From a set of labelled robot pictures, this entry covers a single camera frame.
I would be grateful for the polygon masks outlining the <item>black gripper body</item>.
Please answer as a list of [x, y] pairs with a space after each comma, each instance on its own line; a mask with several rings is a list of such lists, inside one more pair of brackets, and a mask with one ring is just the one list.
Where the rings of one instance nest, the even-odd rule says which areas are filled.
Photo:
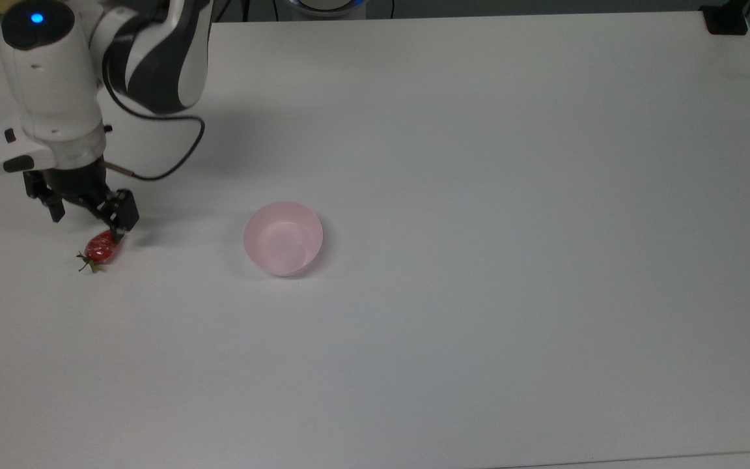
[[99, 205], [112, 191], [106, 183], [104, 158], [77, 169], [45, 169], [23, 172], [27, 196], [38, 199], [44, 191], [54, 191], [62, 196], [63, 202], [77, 205], [87, 210], [98, 210]]

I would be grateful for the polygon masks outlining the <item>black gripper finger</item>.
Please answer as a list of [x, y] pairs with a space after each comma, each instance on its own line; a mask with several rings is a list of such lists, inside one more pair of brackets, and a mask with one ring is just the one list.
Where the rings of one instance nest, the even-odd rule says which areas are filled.
[[54, 191], [44, 191], [40, 193], [39, 200], [48, 210], [51, 221], [59, 223], [65, 216], [66, 210], [63, 204], [63, 197]]
[[139, 220], [136, 200], [130, 190], [110, 191], [99, 205], [99, 220], [108, 226], [114, 244], [120, 244]]

